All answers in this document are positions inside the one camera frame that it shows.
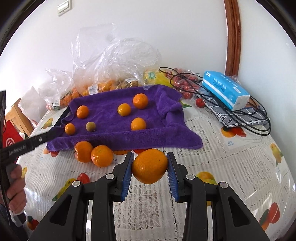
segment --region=barcode sticker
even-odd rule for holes
[[[59,106],[59,98],[54,100],[53,106]]]
[[[92,85],[89,87],[89,95],[98,94],[98,85]]]
[[[124,81],[126,81],[127,83],[130,83],[130,82],[135,81],[135,80],[137,80],[137,79],[136,78],[130,78],[130,79],[125,79]]]

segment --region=white wall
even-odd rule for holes
[[[271,135],[296,180],[296,47],[255,0],[239,0],[242,53],[239,80],[266,108]]]
[[[163,64],[196,72],[224,72],[227,49],[223,1],[73,0],[57,16],[63,0],[46,0],[18,28],[0,56],[0,89],[10,107],[46,78],[45,68],[72,70],[71,40],[78,29],[115,23],[120,37],[140,37],[159,49]]]

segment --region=red bag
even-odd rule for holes
[[[23,138],[19,135],[10,120],[6,121],[2,134],[3,147],[11,146],[20,141],[23,141]]]

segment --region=bag of oranges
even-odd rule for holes
[[[115,26],[104,24],[80,29],[72,42],[73,81],[81,95],[155,84],[158,50],[139,39],[115,38]]]
[[[46,69],[51,80],[43,83],[39,88],[39,96],[46,102],[49,110],[59,110],[67,107],[71,100],[81,97],[72,81],[72,73],[62,70]]]

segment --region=price label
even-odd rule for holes
[[[54,100],[53,106],[59,106],[59,98]]]
[[[98,94],[98,92],[99,92],[98,85],[92,85],[89,87],[89,95]]]

